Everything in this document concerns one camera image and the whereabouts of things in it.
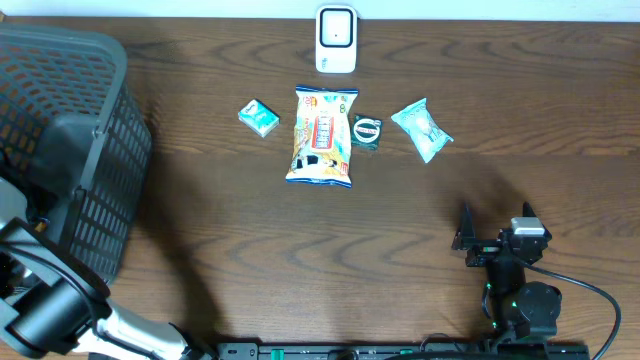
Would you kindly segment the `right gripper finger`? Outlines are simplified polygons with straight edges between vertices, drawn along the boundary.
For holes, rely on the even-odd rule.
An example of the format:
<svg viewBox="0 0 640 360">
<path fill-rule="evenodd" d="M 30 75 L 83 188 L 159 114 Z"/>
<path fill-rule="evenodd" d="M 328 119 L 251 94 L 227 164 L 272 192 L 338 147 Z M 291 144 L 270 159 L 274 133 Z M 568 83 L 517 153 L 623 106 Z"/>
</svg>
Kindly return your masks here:
<svg viewBox="0 0 640 360">
<path fill-rule="evenodd" d="M 458 229 L 453 240 L 454 248 L 469 248 L 475 241 L 475 229 L 467 204 L 463 205 Z"/>
<path fill-rule="evenodd" d="M 529 202 L 524 202 L 522 207 L 523 219 L 521 220 L 521 233 L 524 235 L 544 235 L 546 227 L 536 216 Z"/>
</svg>

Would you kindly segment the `light green candy packet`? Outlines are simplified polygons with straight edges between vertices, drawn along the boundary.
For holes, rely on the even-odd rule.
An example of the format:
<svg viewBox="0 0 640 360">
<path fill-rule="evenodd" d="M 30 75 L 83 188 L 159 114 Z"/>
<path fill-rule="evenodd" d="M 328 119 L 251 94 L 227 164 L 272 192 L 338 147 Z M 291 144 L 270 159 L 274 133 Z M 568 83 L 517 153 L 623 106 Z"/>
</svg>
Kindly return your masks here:
<svg viewBox="0 0 640 360">
<path fill-rule="evenodd" d="M 432 118 L 426 98 L 393 114 L 391 120 L 409 135 L 425 163 L 429 163 L 448 142 L 454 141 Z"/>
</svg>

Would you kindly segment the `green Zam-Buk tin box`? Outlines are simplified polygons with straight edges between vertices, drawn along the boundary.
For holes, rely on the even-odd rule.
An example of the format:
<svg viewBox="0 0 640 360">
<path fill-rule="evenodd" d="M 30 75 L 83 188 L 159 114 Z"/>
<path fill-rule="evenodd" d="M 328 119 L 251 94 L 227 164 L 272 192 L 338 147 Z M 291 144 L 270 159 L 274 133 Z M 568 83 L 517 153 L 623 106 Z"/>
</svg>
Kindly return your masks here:
<svg viewBox="0 0 640 360">
<path fill-rule="evenodd" d="M 356 114 L 351 128 L 351 142 L 357 147 L 377 151 L 382 129 L 382 120 Z"/>
</svg>

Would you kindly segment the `teal silver small box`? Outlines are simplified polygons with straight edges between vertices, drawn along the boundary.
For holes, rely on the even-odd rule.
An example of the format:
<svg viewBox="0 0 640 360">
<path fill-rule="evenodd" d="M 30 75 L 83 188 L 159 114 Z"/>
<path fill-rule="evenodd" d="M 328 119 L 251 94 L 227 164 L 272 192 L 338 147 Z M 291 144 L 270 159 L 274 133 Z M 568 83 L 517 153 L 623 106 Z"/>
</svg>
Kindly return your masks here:
<svg viewBox="0 0 640 360">
<path fill-rule="evenodd" d="M 279 123 L 280 118 L 258 99 L 252 99 L 239 112 L 238 118 L 262 138 L 266 137 Z"/>
</svg>

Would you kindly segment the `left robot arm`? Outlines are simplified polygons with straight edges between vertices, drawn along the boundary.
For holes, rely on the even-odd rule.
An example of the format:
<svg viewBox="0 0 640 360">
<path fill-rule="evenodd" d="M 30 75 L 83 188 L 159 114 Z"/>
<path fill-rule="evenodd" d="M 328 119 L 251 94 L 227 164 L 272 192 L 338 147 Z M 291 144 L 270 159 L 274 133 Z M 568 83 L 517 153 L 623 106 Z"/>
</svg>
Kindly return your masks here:
<svg viewBox="0 0 640 360">
<path fill-rule="evenodd" d="M 95 273 L 27 221 L 28 201 L 1 182 L 1 340 L 21 355 L 95 353 L 109 359 L 215 359 L 172 324 L 111 301 Z"/>
</svg>

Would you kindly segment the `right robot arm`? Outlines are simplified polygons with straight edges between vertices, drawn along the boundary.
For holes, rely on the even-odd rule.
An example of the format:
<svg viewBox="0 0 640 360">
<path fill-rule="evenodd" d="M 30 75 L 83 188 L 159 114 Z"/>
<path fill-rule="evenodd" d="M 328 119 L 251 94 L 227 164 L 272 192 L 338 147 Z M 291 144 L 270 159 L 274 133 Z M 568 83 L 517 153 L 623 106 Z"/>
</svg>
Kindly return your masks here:
<svg viewBox="0 0 640 360">
<path fill-rule="evenodd" d="M 476 236 L 472 215 L 464 207 L 452 248 L 466 253 L 465 264 L 486 270 L 481 307 L 498 339 L 546 339 L 557 334 L 562 294 L 543 282 L 526 280 L 525 268 L 543 257 L 551 233 L 524 203 L 522 215 L 494 239 Z"/>
</svg>

